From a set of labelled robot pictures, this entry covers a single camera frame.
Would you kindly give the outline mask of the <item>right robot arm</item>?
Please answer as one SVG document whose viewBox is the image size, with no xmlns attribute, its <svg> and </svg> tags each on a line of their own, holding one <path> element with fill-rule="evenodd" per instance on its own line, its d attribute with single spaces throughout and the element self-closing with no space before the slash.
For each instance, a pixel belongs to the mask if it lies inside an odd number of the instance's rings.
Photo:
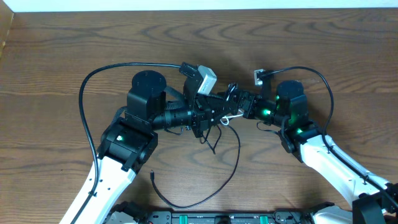
<svg viewBox="0 0 398 224">
<path fill-rule="evenodd" d="M 347 155 L 309 118 L 303 85 L 296 80 L 278 84 L 271 98 L 272 70 L 256 70 L 259 94 L 233 90 L 230 98 L 247 119 L 279 127 L 282 147 L 324 177 L 349 203 L 343 210 L 323 203 L 303 215 L 307 223 L 397 223 L 397 185 L 372 173 Z"/>
</svg>

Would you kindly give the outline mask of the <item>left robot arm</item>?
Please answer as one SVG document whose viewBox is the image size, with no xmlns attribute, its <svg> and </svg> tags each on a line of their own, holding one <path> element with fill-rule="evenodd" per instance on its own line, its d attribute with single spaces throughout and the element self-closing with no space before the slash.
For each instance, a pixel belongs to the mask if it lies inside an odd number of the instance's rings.
<svg viewBox="0 0 398 224">
<path fill-rule="evenodd" d="M 171 133 L 173 128 L 187 126 L 202 138 L 203 132 L 218 125 L 222 117 L 238 112 L 236 84 L 230 84 L 224 93 L 213 94 L 217 77 L 212 69 L 188 63 L 177 65 L 187 78 L 180 93 L 167 85 L 163 74 L 152 70 L 154 66 L 145 63 L 146 70 L 133 76 L 127 105 L 117 111 L 98 147 L 93 143 L 82 100 L 88 80 L 110 67 L 98 68 L 83 80 L 79 110 L 93 165 L 62 223 L 104 223 L 157 147 L 158 130 Z"/>
</svg>

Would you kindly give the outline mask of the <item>cardboard panel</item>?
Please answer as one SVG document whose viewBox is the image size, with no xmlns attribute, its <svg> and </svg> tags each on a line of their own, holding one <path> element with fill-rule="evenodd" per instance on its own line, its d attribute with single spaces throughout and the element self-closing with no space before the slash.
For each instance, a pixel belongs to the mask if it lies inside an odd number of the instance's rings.
<svg viewBox="0 0 398 224">
<path fill-rule="evenodd" d="M 14 19 L 14 12 L 1 0 L 0 5 L 0 54 L 2 55 Z"/>
</svg>

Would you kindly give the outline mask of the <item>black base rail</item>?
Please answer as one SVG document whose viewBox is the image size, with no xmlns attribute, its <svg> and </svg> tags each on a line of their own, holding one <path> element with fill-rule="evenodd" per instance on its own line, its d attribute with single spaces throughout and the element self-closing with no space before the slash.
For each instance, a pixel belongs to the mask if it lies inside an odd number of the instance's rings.
<svg viewBox="0 0 398 224">
<path fill-rule="evenodd" d="M 279 209 L 273 212 L 176 212 L 145 211 L 133 202 L 111 209 L 105 224 L 352 224 L 351 212 L 325 202 L 309 210 Z"/>
</svg>

